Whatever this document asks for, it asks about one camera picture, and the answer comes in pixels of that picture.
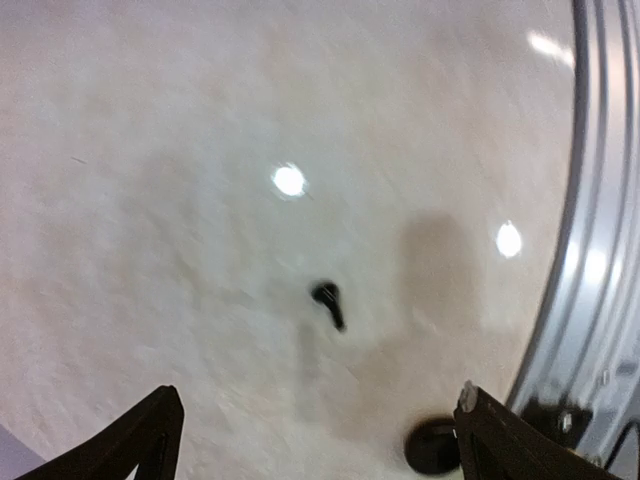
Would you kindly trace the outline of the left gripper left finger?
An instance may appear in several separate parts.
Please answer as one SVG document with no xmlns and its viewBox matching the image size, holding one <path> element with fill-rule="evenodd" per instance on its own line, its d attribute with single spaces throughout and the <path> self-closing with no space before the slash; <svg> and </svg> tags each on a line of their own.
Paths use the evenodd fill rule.
<svg viewBox="0 0 640 480">
<path fill-rule="evenodd" d="M 177 389 L 161 385 L 86 442 L 19 479 L 173 480 L 184 416 Z"/>
</svg>

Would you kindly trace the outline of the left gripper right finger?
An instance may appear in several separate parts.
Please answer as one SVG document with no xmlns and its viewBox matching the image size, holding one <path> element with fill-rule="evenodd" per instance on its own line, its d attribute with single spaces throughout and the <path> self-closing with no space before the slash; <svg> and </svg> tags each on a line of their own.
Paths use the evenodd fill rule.
<svg viewBox="0 0 640 480">
<path fill-rule="evenodd" d="M 604 464 L 573 449 L 594 417 L 563 396 L 555 405 L 530 399 L 524 415 L 509 410 L 466 381 L 454 410 L 455 431 L 466 479 L 613 479 L 609 468 L 625 442 L 618 438 Z"/>
</svg>

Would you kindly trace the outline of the round black case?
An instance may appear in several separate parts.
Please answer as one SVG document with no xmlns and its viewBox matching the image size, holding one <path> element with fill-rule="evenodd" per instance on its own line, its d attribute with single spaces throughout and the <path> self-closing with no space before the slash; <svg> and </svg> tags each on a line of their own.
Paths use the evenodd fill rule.
<svg viewBox="0 0 640 480">
<path fill-rule="evenodd" d="M 404 458 L 416 473 L 442 476 L 458 469 L 461 455 L 452 417 L 431 417 L 418 422 L 406 436 Z"/>
</svg>

